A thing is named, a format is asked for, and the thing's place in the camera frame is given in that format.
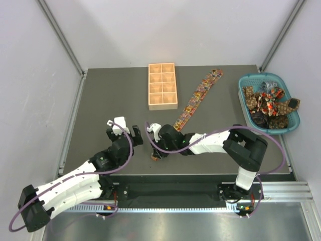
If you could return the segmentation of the colourful banana print tie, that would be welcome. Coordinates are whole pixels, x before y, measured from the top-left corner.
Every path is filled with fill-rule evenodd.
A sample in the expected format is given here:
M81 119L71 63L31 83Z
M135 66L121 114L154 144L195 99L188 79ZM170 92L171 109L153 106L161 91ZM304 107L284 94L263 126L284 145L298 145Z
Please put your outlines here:
M205 98L210 88L223 76L220 69L212 69L211 72L200 82L192 97L188 101L187 106L184 108L181 115L174 123L174 129L181 131L188 120L193 116L200 103Z

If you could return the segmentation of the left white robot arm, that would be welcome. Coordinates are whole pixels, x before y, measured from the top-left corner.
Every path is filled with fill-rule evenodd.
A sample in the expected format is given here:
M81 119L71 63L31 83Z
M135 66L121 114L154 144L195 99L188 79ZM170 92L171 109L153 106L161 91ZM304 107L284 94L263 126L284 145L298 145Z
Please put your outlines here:
M46 226L61 212L91 199L108 199L114 186L110 174L123 168L134 147L143 144L138 126L132 131L112 125L106 133L112 144L70 173L42 186L26 186L18 209L28 232Z

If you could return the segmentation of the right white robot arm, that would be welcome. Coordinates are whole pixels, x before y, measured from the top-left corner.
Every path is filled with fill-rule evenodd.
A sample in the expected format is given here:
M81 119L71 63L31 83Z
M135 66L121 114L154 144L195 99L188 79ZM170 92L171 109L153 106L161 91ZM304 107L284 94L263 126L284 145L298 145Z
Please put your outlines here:
M150 141L153 158L162 159L169 154L195 156L204 153L223 153L229 155L238 164L235 184L221 189L225 200L247 198L253 191L253 181L260 170L268 143L265 139L246 128L233 126L215 134L182 134L171 125L157 123L146 127L153 134Z

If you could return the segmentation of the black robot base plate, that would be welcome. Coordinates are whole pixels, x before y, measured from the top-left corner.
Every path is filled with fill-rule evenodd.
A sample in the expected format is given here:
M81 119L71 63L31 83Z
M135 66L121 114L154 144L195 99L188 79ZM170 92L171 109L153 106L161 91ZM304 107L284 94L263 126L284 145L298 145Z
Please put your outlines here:
M97 201L121 208L222 207L236 190L236 175L112 175L112 191Z

